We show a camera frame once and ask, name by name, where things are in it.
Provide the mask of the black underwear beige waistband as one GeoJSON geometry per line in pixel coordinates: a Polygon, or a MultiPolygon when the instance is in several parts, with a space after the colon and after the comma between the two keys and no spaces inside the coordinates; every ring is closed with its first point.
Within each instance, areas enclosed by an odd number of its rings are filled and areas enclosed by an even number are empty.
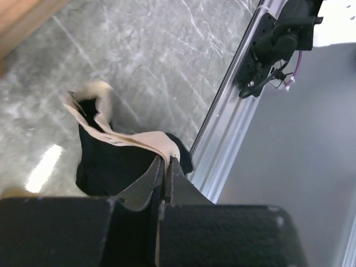
{"type": "Polygon", "coordinates": [[[68,91],[65,107],[78,123],[82,155],[76,185],[89,196],[117,195],[139,179],[160,156],[167,168],[178,159],[184,174],[193,171],[191,156],[171,133],[135,134],[112,128],[112,87],[93,81],[78,91],[68,91]]]}

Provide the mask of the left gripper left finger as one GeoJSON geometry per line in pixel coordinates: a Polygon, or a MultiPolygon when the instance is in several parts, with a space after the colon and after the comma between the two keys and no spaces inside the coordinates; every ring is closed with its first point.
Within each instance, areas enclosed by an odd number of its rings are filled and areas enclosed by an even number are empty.
{"type": "Polygon", "coordinates": [[[110,214],[146,210],[164,179],[164,161],[156,156],[147,171],[118,195],[110,197],[110,214]]]}

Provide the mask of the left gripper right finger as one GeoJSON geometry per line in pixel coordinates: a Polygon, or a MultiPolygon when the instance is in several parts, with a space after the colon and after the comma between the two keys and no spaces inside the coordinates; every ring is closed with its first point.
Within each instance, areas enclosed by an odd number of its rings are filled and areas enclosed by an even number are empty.
{"type": "Polygon", "coordinates": [[[164,200],[174,205],[213,204],[186,178],[175,157],[171,157],[166,171],[164,200]]]}

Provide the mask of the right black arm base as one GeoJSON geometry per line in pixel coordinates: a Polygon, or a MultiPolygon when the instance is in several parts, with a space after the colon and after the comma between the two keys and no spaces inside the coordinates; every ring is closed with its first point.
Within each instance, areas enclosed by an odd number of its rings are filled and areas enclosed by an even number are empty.
{"type": "Polygon", "coordinates": [[[284,68],[295,51],[310,51],[314,26],[322,19],[322,1],[286,1],[279,14],[265,11],[234,78],[239,97],[260,96],[274,79],[282,80],[284,68]]]}

